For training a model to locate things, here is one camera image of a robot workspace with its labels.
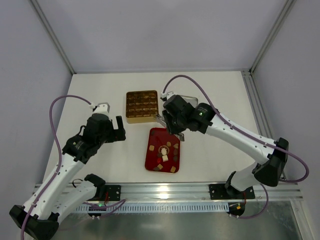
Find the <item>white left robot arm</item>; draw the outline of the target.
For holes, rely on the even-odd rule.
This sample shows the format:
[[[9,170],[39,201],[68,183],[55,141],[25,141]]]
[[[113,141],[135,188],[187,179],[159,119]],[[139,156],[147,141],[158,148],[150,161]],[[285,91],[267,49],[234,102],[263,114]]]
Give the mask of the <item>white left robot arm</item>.
[[[105,197],[106,181],[93,173],[67,195],[62,196],[62,192],[103,144],[126,139],[120,115],[116,122],[118,128],[114,128],[108,115],[94,113],[80,132],[67,140],[56,168],[29,200],[23,205],[14,205],[9,212],[22,235],[28,234],[35,240],[50,240],[60,223],[75,208],[88,200]]]

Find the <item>metal tongs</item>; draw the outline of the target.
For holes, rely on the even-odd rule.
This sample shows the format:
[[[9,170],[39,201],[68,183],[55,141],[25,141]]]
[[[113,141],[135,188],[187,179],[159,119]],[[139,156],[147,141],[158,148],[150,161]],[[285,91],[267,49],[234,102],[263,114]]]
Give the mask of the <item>metal tongs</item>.
[[[165,122],[165,119],[158,113],[155,117],[155,120],[157,123],[161,124],[167,131],[167,124]],[[184,142],[185,141],[185,136],[183,133],[178,133],[178,134],[175,134],[175,136],[181,141],[181,142]]]

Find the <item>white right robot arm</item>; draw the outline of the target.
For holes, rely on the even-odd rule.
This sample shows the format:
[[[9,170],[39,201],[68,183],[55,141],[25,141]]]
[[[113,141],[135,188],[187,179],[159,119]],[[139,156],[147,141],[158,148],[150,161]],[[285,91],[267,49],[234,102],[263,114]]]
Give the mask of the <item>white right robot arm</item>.
[[[224,188],[233,199],[248,188],[263,184],[276,187],[288,160],[289,142],[284,138],[273,140],[255,134],[218,115],[207,103],[196,107],[174,92],[161,94],[162,116],[171,135],[185,130],[200,132],[223,140],[249,155],[254,163],[241,171],[233,171]]]

